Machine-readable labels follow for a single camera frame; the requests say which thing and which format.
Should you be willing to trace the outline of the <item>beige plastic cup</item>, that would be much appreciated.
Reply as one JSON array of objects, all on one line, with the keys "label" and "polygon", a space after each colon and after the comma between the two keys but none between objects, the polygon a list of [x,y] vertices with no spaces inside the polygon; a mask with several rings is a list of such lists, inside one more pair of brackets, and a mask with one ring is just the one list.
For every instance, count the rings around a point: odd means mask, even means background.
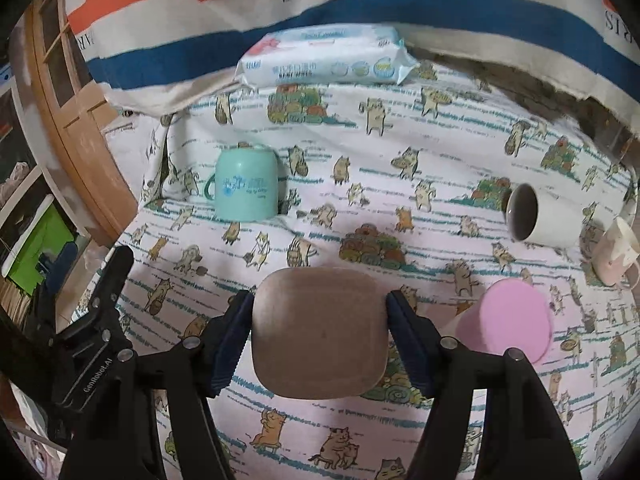
[{"label": "beige plastic cup", "polygon": [[382,290],[370,275],[344,268],[274,272],[255,292],[250,348],[257,378],[278,396],[359,396],[386,369]]}]

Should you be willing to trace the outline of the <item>pink white cup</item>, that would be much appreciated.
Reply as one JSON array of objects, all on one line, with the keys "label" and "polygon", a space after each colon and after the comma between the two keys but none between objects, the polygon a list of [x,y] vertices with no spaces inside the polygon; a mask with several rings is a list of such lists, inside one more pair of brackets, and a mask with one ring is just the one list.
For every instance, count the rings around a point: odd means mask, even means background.
[{"label": "pink white cup", "polygon": [[553,321],[544,294],[516,278],[490,285],[472,307],[440,330],[469,349],[496,356],[517,348],[538,363],[551,347]]}]

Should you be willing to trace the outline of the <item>white cup lying sideways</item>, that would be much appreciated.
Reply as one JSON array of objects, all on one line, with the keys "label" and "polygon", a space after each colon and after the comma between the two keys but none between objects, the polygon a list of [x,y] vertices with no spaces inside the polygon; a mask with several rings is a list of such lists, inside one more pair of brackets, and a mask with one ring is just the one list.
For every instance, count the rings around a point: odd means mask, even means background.
[{"label": "white cup lying sideways", "polygon": [[522,183],[506,202],[506,227],[516,242],[571,248],[582,232],[582,206]]}]

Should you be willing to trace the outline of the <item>white shelf with boxes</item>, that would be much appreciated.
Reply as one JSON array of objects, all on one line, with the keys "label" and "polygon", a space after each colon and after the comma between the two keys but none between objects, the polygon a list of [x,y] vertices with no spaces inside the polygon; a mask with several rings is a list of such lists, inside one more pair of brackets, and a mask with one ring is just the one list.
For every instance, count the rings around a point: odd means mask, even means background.
[{"label": "white shelf with boxes", "polygon": [[1,67],[1,303],[28,305],[49,274],[65,281],[91,237],[27,139],[9,65]]}]

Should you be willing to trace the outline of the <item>cream pink mug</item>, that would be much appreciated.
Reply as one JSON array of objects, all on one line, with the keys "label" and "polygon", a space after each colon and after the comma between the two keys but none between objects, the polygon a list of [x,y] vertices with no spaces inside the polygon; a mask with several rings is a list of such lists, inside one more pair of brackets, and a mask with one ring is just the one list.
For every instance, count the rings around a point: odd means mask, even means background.
[{"label": "cream pink mug", "polygon": [[605,286],[619,285],[633,266],[639,272],[639,241],[631,226],[616,217],[592,251],[591,266]]}]

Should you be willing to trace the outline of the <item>mint green mug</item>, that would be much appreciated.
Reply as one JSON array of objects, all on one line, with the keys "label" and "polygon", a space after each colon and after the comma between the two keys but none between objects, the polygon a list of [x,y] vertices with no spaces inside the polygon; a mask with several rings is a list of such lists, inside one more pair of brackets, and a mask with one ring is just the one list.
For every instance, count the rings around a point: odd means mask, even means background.
[{"label": "mint green mug", "polygon": [[214,203],[219,220],[267,220],[278,213],[278,177],[277,156],[270,148],[226,148],[220,152],[203,194]]}]

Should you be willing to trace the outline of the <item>wooden door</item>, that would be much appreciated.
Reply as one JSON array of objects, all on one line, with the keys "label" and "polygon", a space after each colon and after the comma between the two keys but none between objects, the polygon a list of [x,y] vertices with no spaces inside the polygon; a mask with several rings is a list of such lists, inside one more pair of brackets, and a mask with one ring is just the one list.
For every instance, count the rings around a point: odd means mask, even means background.
[{"label": "wooden door", "polygon": [[137,211],[101,131],[117,112],[89,73],[65,0],[32,0],[25,13],[25,39],[35,99],[52,148],[89,211],[94,223],[89,233],[111,244]]}]

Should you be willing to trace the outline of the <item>baby wipes pack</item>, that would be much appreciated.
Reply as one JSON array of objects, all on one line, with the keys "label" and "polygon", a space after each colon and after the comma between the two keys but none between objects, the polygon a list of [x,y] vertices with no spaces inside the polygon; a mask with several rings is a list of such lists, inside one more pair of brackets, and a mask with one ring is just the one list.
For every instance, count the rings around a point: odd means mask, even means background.
[{"label": "baby wipes pack", "polygon": [[332,24],[270,32],[246,51],[234,79],[280,84],[401,84],[419,66],[392,26]]}]

